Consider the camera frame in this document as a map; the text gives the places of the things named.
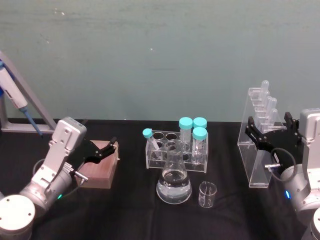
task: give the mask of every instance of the wooden block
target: wooden block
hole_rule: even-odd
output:
[[[104,148],[109,141],[91,140],[99,149]],[[116,146],[115,152],[102,159],[99,164],[87,162],[78,171],[89,178],[81,188],[96,188],[96,189],[110,189],[112,180],[114,178],[117,162],[119,160],[119,145],[118,142],[114,143]]]

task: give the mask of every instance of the teal cap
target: teal cap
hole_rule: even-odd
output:
[[[146,128],[145,130],[143,130],[142,134],[146,139],[149,139],[152,136],[152,129]]]
[[[192,136],[196,140],[204,140],[207,137],[207,130],[203,127],[196,127],[193,129]]]
[[[194,128],[206,128],[207,127],[207,120],[203,117],[196,117],[193,119],[193,127]]]
[[[180,118],[179,120],[179,127],[181,129],[185,129],[185,130],[192,129],[192,125],[193,125],[193,121],[190,117],[185,116]]]

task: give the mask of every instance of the blue led light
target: blue led light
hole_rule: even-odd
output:
[[[284,195],[287,199],[291,199],[290,192],[288,192],[287,190],[284,191]]]

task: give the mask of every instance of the conical flask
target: conical flask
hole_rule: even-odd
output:
[[[183,161],[185,143],[173,140],[167,146],[161,176],[156,185],[159,198],[168,204],[181,204],[188,200],[192,187]]]

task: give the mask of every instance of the black tablecloth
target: black tablecloth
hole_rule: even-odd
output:
[[[33,240],[299,240],[301,225],[282,185],[249,188],[237,147],[240,124],[208,123],[207,174],[188,172],[192,196],[179,205],[156,194],[161,171],[146,169],[144,128],[178,131],[177,122],[104,121],[87,123],[87,137],[117,136],[118,162],[111,189],[81,188],[57,200],[34,224]],[[34,164],[48,151],[50,136],[0,136],[0,191],[17,194],[32,177]],[[218,192],[213,208],[198,205],[199,184],[211,181]]]

